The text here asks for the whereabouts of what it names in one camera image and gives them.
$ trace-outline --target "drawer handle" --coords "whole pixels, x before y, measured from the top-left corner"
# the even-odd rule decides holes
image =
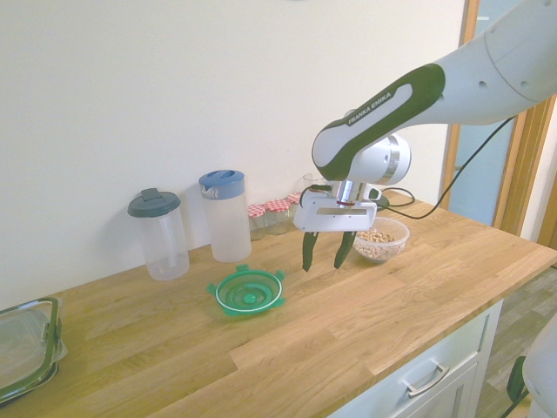
[[[424,394],[425,392],[427,392],[429,389],[431,389],[432,387],[434,387],[437,383],[439,383],[440,381],[443,380],[443,378],[446,376],[447,373],[449,373],[449,366],[441,366],[439,363],[437,364],[437,367],[435,368],[435,370],[439,370],[441,373],[439,376],[437,376],[435,379],[433,379],[432,381],[430,381],[429,383],[427,383],[426,385],[422,386],[421,388],[415,388],[414,386],[408,384],[408,396],[410,397],[410,399],[419,396],[421,394]]]

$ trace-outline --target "plastic pitcher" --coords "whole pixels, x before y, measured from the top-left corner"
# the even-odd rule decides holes
[[[199,179],[216,261],[236,262],[252,252],[244,174],[220,170]]]
[[[190,267],[180,203],[176,194],[153,188],[143,190],[128,206],[128,213],[138,219],[147,270],[155,280],[176,279]]]

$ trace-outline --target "wooden door frame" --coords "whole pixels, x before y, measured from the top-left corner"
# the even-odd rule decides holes
[[[480,0],[466,1],[460,44],[465,44],[473,38],[479,10]],[[494,227],[514,235],[520,234],[524,224],[554,104],[555,96],[522,112],[514,123],[493,217]],[[450,125],[441,182],[442,190],[445,190],[453,180],[459,138],[460,125]],[[449,192],[441,202],[441,207],[448,209],[450,196]]]
[[[541,223],[538,244],[557,248],[557,175],[547,201],[546,212]]]

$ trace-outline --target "blue lid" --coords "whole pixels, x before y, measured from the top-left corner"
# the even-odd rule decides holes
[[[235,170],[218,170],[199,179],[201,195],[209,200],[232,199],[245,192],[244,174]]]

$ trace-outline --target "white wall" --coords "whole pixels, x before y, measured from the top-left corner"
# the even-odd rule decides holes
[[[520,232],[522,238],[537,241],[540,236],[541,224],[546,213],[547,202],[554,185],[555,173],[557,172],[557,107],[554,108],[553,116],[547,129],[546,142],[543,145],[540,156],[540,165],[536,172],[532,195],[528,203],[526,217]]]
[[[249,203],[312,171],[317,132],[456,48],[464,0],[0,3],[0,308],[144,263],[126,207],[156,186],[208,243],[198,178]],[[446,127],[403,132],[433,203]]]

